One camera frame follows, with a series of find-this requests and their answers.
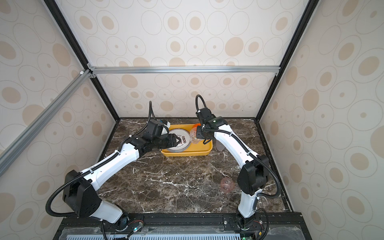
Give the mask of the yellow plastic bin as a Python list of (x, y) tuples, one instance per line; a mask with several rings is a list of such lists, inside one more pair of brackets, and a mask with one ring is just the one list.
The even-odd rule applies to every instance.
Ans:
[[(170, 130), (172, 129), (184, 129), (190, 133), (193, 125), (195, 124), (181, 124), (181, 125), (171, 125)], [(190, 146), (183, 152), (169, 152), (167, 150), (162, 150), (161, 153), (166, 157), (193, 157), (193, 156), (206, 156), (213, 149), (213, 142), (209, 142), (207, 144), (203, 144), (203, 142), (199, 142), (198, 144), (190, 144)]]

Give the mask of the grey translucent cup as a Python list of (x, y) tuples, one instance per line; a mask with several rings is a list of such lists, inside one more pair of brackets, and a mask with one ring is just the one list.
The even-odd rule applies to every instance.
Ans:
[(225, 148), (226, 147), (220, 141), (216, 141), (216, 149), (217, 149), (217, 151), (222, 152)]

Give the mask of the diagonal aluminium bar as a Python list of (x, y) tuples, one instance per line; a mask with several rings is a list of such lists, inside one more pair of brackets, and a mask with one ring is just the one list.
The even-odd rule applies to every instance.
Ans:
[(3, 175), (48, 122), (59, 112), (74, 92), (91, 76), (90, 70), (81, 73), (45, 108), (38, 117), (10, 144), (1, 155)]

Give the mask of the pink translucent cup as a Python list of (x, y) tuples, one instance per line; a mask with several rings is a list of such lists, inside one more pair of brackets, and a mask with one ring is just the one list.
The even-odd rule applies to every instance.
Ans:
[(221, 191), (225, 194), (230, 193), (235, 188), (235, 183), (231, 178), (223, 178), (221, 180)]

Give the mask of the orange plastic bowl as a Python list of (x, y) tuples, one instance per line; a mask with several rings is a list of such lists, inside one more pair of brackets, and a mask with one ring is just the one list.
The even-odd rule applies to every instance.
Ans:
[(198, 123), (198, 124), (193, 125), (192, 129), (193, 129), (193, 128), (197, 128), (198, 126), (201, 126), (201, 124)]

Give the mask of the horizontal aluminium bar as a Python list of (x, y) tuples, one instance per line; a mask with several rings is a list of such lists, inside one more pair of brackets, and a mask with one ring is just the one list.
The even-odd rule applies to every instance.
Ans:
[(279, 66), (91, 67), (94, 74), (278, 73)]

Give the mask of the black frame post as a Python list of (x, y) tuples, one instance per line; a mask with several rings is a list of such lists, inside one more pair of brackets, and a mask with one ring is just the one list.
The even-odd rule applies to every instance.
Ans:
[(96, 88), (98, 94), (100, 95), (101, 99), (103, 100), (104, 104), (106, 105), (107, 109), (109, 110), (110, 114), (112, 115), (113, 119), (118, 122), (120, 120), (120, 117), (115, 110), (115, 108), (112, 105), (112, 102), (110, 101), (109, 97), (106, 94), (106, 91), (104, 90), (101, 82), (99, 81), (96, 74), (93, 73), (93, 70), (91, 70), (89, 61), (80, 46), (77, 38), (75, 37), (74, 33), (72, 32), (68, 22), (66, 21), (64, 15), (62, 14), (61, 10), (59, 9), (58, 4), (56, 1), (52, 0), (44, 0), (45, 5), (47, 6), (49, 12), (53, 16), (55, 22), (59, 26), (61, 32), (63, 33), (64, 37), (66, 38), (67, 42), (69, 43), (72, 51), (75, 53), (75, 56), (80, 61), (80, 64), (85, 70), (89, 70), (93, 76), (91, 77), (91, 82), (93, 83), (94, 87)]
[(319, 4), (319, 0), (310, 0), (308, 1), (308, 4), (303, 12), (303, 15), (302, 17), (300, 18), (299, 20), (299, 23), (298, 23), (298, 26), (293, 34), (293, 37), (290, 41), (290, 43), (288, 44), (288, 47), (287, 47), (287, 50), (283, 56), (283, 59), (282, 59), (282, 62), (280, 63), (280, 70), (279, 72), (275, 75), (275, 77), (273, 78), (273, 81), (267, 91), (267, 94), (262, 102), (262, 105), (261, 105), (261, 108), (258, 112), (258, 114), (256, 115), (255, 117), (255, 120), (254, 122), (255, 123), (259, 123), (277, 86), (279, 85), (279, 82), (283, 76), (283, 74), (285, 73), (285, 70), (288, 66), (288, 64), (290, 63), (291, 61), (291, 58), (311, 20), (311, 17), (313, 16), (318, 4)]

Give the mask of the right black frame post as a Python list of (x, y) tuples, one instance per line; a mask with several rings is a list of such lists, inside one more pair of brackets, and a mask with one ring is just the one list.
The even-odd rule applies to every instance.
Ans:
[(267, 94), (262, 102), (262, 105), (261, 105), (261, 108), (258, 112), (258, 114), (256, 115), (255, 117), (255, 120), (254, 122), (255, 123), (259, 123), (277, 86), (279, 85), (279, 82), (283, 76), (283, 74), (285, 73), (285, 70), (288, 66), (288, 64), (290, 63), (291, 61), (291, 58), (311, 20), (311, 17), (313, 16), (318, 4), (319, 4), (319, 0), (310, 0), (308, 1), (308, 4), (303, 12), (303, 15), (302, 17), (300, 18), (299, 20), (299, 23), (298, 23), (298, 26), (293, 34), (293, 37), (290, 41), (290, 43), (288, 44), (288, 47), (287, 47), (287, 50), (283, 56), (283, 59), (282, 59), (282, 62), (280, 63), (280, 70), (279, 72), (275, 75), (275, 77), (273, 78), (273, 81), (267, 91)]

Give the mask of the left black frame post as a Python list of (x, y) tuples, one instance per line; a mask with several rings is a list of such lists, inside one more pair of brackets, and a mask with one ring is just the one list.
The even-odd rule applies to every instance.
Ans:
[(44, 0), (45, 5), (47, 6), (49, 12), (53, 16), (55, 22), (59, 26), (61, 32), (63, 33), (64, 37), (66, 38), (67, 42), (69, 43), (72, 51), (75, 53), (75, 56), (80, 61), (80, 64), (85, 70), (89, 70), (93, 76), (91, 77), (91, 82), (93, 83), (94, 87), (96, 88), (98, 94), (100, 95), (101, 99), (103, 100), (104, 104), (106, 105), (107, 109), (109, 110), (110, 114), (112, 115), (113, 119), (118, 122), (120, 120), (120, 117), (115, 110), (115, 108), (112, 105), (112, 102), (110, 101), (109, 97), (106, 94), (106, 91), (104, 90), (101, 82), (99, 81), (96, 74), (93, 73), (93, 70), (91, 70), (89, 61), (80, 46), (77, 38), (75, 37), (74, 33), (72, 32), (68, 22), (66, 21), (64, 15), (62, 14), (61, 10), (59, 9), (58, 4), (56, 1), (52, 0)]

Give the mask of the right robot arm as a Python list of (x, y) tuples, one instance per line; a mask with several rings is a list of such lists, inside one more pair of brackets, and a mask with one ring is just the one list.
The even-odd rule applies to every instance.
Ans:
[[(269, 158), (249, 148), (224, 118), (216, 117), (207, 107), (198, 109), (196, 115), (201, 124), (197, 127), (197, 138), (216, 139), (231, 153), (241, 168), (237, 178), (242, 191), (237, 218), (240, 226), (248, 226), (257, 214), (257, 202), (260, 197), (269, 199), (280, 197), (282, 185), (279, 177), (271, 169)], [(263, 193), (269, 178), (274, 179), (277, 187), (274, 194)]]

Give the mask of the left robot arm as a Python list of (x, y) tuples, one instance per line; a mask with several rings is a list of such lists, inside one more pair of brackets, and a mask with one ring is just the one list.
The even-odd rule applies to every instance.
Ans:
[[(122, 141), (111, 155), (99, 163), (81, 172), (70, 171), (65, 183), (48, 198), (46, 213), (58, 218), (93, 218), (113, 224), (118, 231), (125, 229), (129, 225), (128, 214), (119, 206), (102, 200), (97, 191), (114, 174), (146, 153), (180, 145), (182, 139), (171, 134), (169, 128), (167, 121), (149, 120), (137, 134)], [(52, 203), (60, 193), (71, 212), (57, 213), (52, 209)]]

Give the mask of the clear plastic cup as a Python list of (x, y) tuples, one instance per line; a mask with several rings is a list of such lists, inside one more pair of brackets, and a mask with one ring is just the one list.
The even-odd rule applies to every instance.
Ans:
[(197, 138), (197, 128), (190, 130), (190, 139), (192, 144), (198, 144), (201, 141), (201, 139)]

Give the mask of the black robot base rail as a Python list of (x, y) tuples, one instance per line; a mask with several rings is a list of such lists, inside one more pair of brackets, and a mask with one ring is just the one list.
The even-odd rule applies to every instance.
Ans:
[(110, 223), (63, 219), (55, 240), (310, 240), (302, 214), (259, 213), (249, 227), (235, 214), (133, 214), (121, 232)]

